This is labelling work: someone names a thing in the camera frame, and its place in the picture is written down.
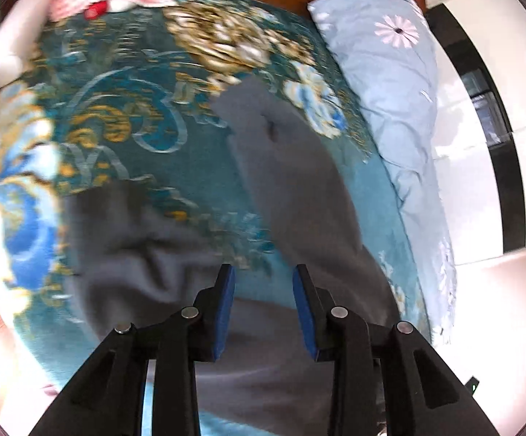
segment white pillow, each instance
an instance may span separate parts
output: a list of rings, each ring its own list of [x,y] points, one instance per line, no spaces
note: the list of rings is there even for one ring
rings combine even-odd
[[[309,11],[358,95],[397,191],[433,345],[442,344],[453,324],[457,275],[431,155],[434,39],[414,0],[315,0]]]
[[[0,88],[24,71],[33,43],[47,22],[50,0],[19,0],[0,25]]]

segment bed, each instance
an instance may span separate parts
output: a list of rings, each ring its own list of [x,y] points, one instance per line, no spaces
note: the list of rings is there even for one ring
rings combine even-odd
[[[63,289],[72,271],[60,199],[113,179],[144,183],[154,207],[200,231],[222,262],[237,266],[239,296],[294,306],[291,271],[236,173],[228,126],[208,106],[230,79],[250,73],[308,119],[311,107],[285,87],[311,90],[310,78],[320,80],[326,94],[315,102],[329,105],[332,118],[329,129],[316,132],[351,193],[366,247],[389,279],[402,318],[430,338],[440,323],[429,322],[398,193],[357,95],[306,13],[310,0],[176,1],[173,8],[48,23],[28,70],[0,91],[0,116],[19,116],[0,133],[0,257],[9,265],[0,270],[7,296],[1,313],[13,317],[51,380],[62,387],[96,345]],[[264,57],[235,57],[232,70],[217,71],[224,54],[180,38],[181,9],[212,24],[235,18]],[[448,334],[450,323],[444,328]]]

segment red object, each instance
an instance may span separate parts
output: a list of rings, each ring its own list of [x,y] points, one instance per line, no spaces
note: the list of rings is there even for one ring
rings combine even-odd
[[[95,20],[99,18],[102,14],[107,13],[108,3],[106,1],[98,1],[89,5],[89,7],[83,12],[83,15],[86,20]]]

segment metal screw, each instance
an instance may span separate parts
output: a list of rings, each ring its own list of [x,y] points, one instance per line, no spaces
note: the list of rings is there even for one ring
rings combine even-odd
[[[119,334],[125,334],[131,329],[131,323],[118,323],[114,330]]]
[[[332,316],[336,318],[345,318],[348,316],[348,310],[346,310],[343,306],[335,306],[332,308]]]
[[[198,308],[195,308],[194,306],[187,306],[182,309],[182,317],[186,319],[195,318],[198,316],[198,313]]]
[[[396,328],[398,328],[402,334],[410,334],[414,331],[414,326],[409,322],[400,322],[396,325]]]

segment gold floral pattern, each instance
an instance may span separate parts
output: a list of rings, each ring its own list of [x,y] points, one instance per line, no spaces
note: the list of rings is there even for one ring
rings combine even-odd
[[[81,124],[92,117],[99,118],[104,123],[104,138],[108,141],[124,142],[130,137],[129,116],[113,106],[91,106],[86,113],[73,117],[71,124]]]
[[[315,60],[310,52],[311,44],[306,38],[303,38],[305,42],[305,46],[303,46],[285,37],[281,31],[267,29],[265,30],[265,34],[269,42],[275,44],[279,51],[286,57],[301,62],[302,64],[315,65]]]
[[[238,11],[188,1],[163,12],[176,43],[227,82],[230,75],[269,63],[264,31]]]

